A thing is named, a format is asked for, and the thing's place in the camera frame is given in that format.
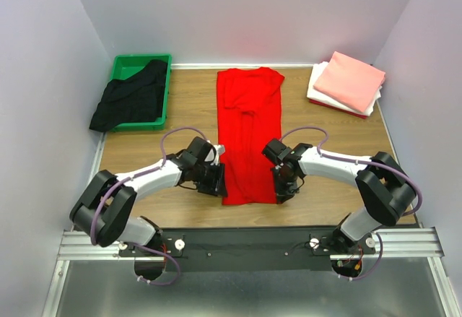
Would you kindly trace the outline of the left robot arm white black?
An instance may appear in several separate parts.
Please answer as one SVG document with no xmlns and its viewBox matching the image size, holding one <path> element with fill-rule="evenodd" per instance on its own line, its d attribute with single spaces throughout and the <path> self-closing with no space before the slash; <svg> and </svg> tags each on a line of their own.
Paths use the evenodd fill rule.
<svg viewBox="0 0 462 317">
<path fill-rule="evenodd" d="M 166 188 L 183 187 L 211 196 L 227 195 L 222 144 L 199 136 L 187 148 L 164 155 L 153 165 L 117 175 L 101 170 L 88 183 L 69 219 L 102 248 L 114 242 L 160 250 L 162 231 L 146 217 L 132 217 L 135 203 Z"/>
</svg>

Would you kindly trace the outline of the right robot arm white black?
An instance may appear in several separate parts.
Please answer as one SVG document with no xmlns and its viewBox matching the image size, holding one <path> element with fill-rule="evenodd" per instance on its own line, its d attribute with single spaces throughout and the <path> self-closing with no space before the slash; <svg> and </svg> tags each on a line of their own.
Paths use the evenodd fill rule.
<svg viewBox="0 0 462 317">
<path fill-rule="evenodd" d="M 335 155 L 304 143 L 292 149 L 272 139 L 262 154 L 273 164 L 271 172 L 278 204 L 293 198 L 301 188 L 297 181 L 308 175 L 357 187 L 363 207 L 347 215 L 325 240 L 312 243 L 313 247 L 347 253 L 373 230 L 396 225 L 408 214 L 413 201 L 422 204 L 422 192 L 385 152 L 372 157 Z"/>
</svg>

